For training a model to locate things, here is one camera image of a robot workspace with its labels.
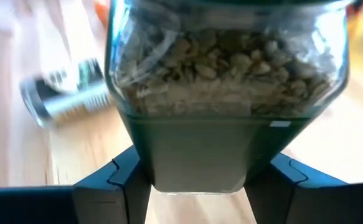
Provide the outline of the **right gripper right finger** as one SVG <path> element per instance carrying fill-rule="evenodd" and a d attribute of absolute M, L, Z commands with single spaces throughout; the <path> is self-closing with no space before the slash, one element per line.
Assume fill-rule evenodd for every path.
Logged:
<path fill-rule="evenodd" d="M 319 188 L 346 185 L 290 156 L 278 154 L 245 191 L 257 224 L 318 224 L 324 196 Z"/>

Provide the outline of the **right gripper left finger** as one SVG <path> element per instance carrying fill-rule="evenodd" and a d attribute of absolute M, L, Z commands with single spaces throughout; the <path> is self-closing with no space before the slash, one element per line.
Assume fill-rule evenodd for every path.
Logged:
<path fill-rule="evenodd" d="M 151 183 L 131 146 L 77 182 L 73 201 L 79 224 L 144 224 Z"/>

